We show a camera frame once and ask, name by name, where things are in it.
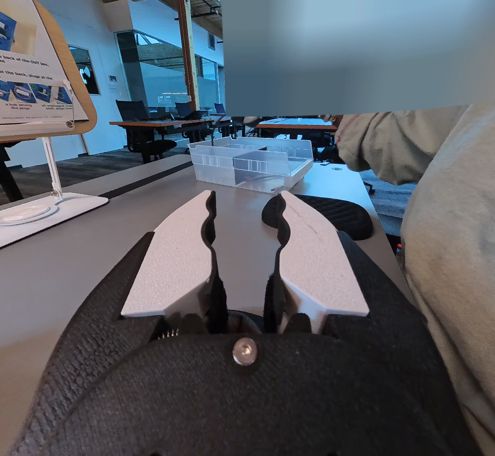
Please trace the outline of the wooden pillar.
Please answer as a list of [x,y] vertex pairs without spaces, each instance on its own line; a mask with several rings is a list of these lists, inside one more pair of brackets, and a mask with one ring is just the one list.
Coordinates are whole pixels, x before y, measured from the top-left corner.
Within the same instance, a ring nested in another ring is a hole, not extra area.
[[185,83],[188,90],[189,106],[192,111],[195,111],[200,108],[200,102],[191,18],[191,0],[177,0],[177,4],[185,69]]

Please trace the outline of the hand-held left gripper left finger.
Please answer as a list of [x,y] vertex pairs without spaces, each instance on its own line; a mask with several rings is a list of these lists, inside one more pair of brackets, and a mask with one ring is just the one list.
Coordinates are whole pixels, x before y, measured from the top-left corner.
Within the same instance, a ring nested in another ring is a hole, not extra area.
[[216,193],[205,190],[158,225],[122,316],[163,315],[177,327],[187,314],[197,314],[210,333],[226,333],[226,291],[212,247],[215,217]]

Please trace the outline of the black bin divider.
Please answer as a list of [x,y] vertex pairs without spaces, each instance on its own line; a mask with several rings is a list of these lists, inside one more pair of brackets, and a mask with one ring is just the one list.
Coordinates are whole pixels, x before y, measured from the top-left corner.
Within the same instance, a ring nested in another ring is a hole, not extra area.
[[291,176],[288,155],[285,152],[247,150],[232,158],[235,186],[260,185],[269,180]]

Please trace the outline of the black phone sign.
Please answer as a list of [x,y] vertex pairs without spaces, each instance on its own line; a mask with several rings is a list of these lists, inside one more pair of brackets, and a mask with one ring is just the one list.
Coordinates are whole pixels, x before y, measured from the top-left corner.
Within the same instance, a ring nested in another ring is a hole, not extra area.
[[89,50],[73,45],[69,45],[69,50],[88,93],[91,95],[101,95]]

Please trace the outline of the person's right forearm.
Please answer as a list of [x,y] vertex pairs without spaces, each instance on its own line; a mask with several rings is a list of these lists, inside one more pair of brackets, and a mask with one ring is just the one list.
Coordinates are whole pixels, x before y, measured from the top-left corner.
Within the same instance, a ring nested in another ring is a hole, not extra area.
[[468,105],[340,116],[339,157],[355,172],[372,170],[399,186],[418,182]]

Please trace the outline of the clear plastic bin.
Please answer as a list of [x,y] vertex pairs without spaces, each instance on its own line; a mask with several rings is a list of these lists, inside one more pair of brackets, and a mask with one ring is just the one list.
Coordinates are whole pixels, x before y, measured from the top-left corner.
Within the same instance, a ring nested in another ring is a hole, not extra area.
[[276,139],[258,137],[216,138],[214,141],[196,142],[189,145],[189,153],[195,168],[196,179],[219,185],[236,187],[232,158],[247,150],[285,152],[291,176],[281,180],[269,180],[260,185],[240,186],[263,193],[276,194],[291,189],[313,166],[312,145],[309,140]]

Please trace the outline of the wooden desk black legs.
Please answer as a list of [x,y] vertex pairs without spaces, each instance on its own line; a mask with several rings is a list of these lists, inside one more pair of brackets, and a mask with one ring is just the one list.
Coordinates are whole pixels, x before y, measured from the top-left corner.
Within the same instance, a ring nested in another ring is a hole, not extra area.
[[119,122],[110,122],[110,125],[115,125],[123,128],[123,126],[154,126],[155,127],[155,139],[161,139],[165,136],[179,134],[179,133],[187,133],[193,142],[199,142],[202,137],[206,137],[213,133],[213,123],[212,121],[207,121],[205,119],[192,120],[187,121],[181,119],[179,121],[172,120],[161,120],[161,121],[153,121],[150,120],[148,122],[130,122],[130,121],[119,121]]

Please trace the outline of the wooden display board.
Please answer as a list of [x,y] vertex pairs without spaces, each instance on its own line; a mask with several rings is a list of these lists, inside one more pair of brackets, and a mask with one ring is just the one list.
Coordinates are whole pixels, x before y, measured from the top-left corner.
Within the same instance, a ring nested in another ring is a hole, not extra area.
[[69,50],[69,46],[61,28],[59,27],[59,24],[41,4],[36,1],[34,1],[34,4],[40,14],[43,24],[46,27],[46,31],[51,39],[67,78],[70,81],[72,90],[88,118],[86,120],[68,121],[66,123],[66,129],[64,129],[63,124],[55,123],[1,124],[1,143],[28,141],[42,137],[65,137],[68,135],[81,134],[91,131],[97,122],[95,106],[93,105],[90,94],[86,90],[82,78],[79,75],[77,65],[72,57],[71,51]]

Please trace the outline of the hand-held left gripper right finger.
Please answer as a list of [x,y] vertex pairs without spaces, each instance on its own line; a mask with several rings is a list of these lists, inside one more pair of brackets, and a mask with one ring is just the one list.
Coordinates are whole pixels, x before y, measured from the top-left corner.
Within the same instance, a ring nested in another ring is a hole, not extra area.
[[367,317],[369,306],[334,225],[288,191],[273,200],[280,247],[265,292],[265,332],[288,331],[297,314],[312,333],[322,333],[331,315]]

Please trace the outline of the black office chair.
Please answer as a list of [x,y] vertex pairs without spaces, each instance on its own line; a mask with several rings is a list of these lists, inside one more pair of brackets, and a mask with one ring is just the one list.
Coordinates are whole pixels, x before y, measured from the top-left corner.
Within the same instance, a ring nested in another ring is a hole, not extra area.
[[[149,108],[140,101],[116,100],[116,106],[121,114],[122,121],[148,122],[152,119]],[[163,154],[177,147],[177,143],[170,139],[155,139],[154,126],[123,126],[126,132],[127,149],[132,153],[140,153],[144,163],[162,159]]]

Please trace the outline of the black wrist rest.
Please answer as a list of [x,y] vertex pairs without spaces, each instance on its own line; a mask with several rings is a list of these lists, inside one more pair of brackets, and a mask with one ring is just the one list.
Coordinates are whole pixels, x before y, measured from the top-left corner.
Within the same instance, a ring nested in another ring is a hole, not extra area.
[[[353,241],[363,241],[373,234],[373,223],[368,212],[350,201],[295,194],[298,199],[325,217],[337,231],[343,231]],[[271,198],[263,208],[264,224],[279,230],[278,197]]]

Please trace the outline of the printed instruction sheet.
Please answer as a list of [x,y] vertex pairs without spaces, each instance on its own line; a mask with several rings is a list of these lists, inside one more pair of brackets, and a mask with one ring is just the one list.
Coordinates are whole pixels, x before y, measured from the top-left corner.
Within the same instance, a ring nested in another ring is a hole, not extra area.
[[87,118],[34,1],[1,0],[1,124]]

